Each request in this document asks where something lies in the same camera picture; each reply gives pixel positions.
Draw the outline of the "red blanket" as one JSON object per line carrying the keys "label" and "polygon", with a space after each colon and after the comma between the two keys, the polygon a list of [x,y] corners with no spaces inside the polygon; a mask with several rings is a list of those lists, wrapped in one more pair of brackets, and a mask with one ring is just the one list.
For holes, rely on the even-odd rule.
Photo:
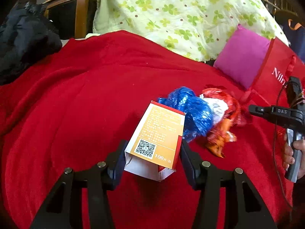
{"label": "red blanket", "polygon": [[[152,100],[186,86],[197,95],[218,87],[239,99],[244,90],[214,67],[177,55],[126,31],[69,40],[58,52],[1,86],[1,219],[29,228],[64,169],[89,169],[130,139]],[[274,126],[253,118],[233,127],[225,158],[189,145],[220,169],[242,168],[274,221],[289,218],[272,157]],[[191,228],[199,192],[180,160],[161,182],[124,172],[109,192],[116,228]]]}

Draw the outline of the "navy blue bag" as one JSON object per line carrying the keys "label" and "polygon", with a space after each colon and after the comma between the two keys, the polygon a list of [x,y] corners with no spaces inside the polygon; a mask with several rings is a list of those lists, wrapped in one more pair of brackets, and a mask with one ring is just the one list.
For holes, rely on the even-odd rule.
{"label": "navy blue bag", "polygon": [[290,42],[290,48],[297,54],[297,56],[304,63],[305,59],[305,31],[304,26],[292,19],[288,19],[283,24],[283,31]]}

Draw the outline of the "red Nilrich paper bag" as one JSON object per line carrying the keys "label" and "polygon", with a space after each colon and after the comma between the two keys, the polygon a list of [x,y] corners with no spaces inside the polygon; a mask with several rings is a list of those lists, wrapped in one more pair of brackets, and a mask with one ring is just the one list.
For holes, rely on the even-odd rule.
{"label": "red Nilrich paper bag", "polygon": [[252,125],[253,117],[248,112],[248,105],[271,106],[278,104],[290,107],[286,91],[282,86],[290,76],[298,77],[304,85],[304,64],[297,54],[281,40],[271,40],[254,81],[239,99],[242,108],[240,128]]}

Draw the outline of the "orange snack wrapper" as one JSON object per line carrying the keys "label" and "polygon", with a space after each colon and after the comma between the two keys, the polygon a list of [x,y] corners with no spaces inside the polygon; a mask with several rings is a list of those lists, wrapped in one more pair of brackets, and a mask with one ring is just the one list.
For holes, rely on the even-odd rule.
{"label": "orange snack wrapper", "polygon": [[219,158],[224,158],[222,150],[225,143],[237,141],[236,135],[230,131],[231,127],[231,120],[225,118],[214,126],[211,134],[207,137],[206,148]]}

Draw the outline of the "black clothes pile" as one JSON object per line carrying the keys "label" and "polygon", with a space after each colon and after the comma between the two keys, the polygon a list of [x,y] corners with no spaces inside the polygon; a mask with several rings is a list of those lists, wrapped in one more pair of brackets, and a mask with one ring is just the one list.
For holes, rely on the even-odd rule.
{"label": "black clothes pile", "polygon": [[27,68],[58,52],[62,42],[44,16],[46,4],[15,7],[1,25],[1,85],[16,80]]}

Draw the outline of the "wooden headboard cabinet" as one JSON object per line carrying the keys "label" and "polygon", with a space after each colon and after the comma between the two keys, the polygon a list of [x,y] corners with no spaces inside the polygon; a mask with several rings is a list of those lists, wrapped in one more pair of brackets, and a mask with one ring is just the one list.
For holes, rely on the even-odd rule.
{"label": "wooden headboard cabinet", "polygon": [[97,0],[46,0],[45,16],[60,39],[80,39],[92,32]]}

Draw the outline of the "blue plastic bag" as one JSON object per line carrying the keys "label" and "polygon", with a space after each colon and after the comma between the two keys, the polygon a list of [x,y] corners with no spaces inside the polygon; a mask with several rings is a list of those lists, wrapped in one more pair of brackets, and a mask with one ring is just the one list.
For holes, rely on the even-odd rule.
{"label": "blue plastic bag", "polygon": [[206,136],[213,127],[213,112],[207,102],[196,96],[193,90],[180,87],[158,103],[185,113],[183,138],[191,142],[198,136]]}

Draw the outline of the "green clover patterned quilt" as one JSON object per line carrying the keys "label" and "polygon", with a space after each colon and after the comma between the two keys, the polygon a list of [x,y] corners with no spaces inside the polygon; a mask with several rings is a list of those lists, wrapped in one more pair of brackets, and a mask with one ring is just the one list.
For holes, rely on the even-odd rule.
{"label": "green clover patterned quilt", "polygon": [[238,25],[288,43],[261,0],[97,0],[92,31],[129,31],[184,57],[208,61]]}

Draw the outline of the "red plastic bag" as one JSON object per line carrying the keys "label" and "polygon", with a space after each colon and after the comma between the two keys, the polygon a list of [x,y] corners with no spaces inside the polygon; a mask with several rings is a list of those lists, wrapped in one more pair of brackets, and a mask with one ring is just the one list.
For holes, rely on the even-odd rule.
{"label": "red plastic bag", "polygon": [[200,98],[216,98],[223,100],[229,107],[225,112],[223,119],[230,119],[232,125],[242,126],[246,122],[242,117],[242,110],[238,100],[227,91],[215,87],[206,88],[202,90]]}

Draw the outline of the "orange and white medicine box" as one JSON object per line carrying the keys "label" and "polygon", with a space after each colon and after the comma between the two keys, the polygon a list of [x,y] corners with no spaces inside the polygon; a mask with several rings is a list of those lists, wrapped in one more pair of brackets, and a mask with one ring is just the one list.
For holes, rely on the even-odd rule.
{"label": "orange and white medicine box", "polygon": [[176,171],[185,113],[151,101],[125,149],[124,170],[155,181]]}

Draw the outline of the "magenta pillow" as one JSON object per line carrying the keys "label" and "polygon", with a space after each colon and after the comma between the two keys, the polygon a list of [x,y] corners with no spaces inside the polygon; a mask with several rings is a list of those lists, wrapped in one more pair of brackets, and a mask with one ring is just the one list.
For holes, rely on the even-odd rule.
{"label": "magenta pillow", "polygon": [[263,63],[270,43],[269,39],[239,24],[213,66],[247,90]]}

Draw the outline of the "white plastic bag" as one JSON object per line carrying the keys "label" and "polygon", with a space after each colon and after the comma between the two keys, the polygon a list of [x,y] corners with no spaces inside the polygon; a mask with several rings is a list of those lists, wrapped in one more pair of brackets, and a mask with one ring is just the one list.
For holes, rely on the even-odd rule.
{"label": "white plastic bag", "polygon": [[220,99],[216,98],[203,98],[209,105],[213,114],[213,125],[219,123],[223,118],[225,112],[229,109],[228,105]]}

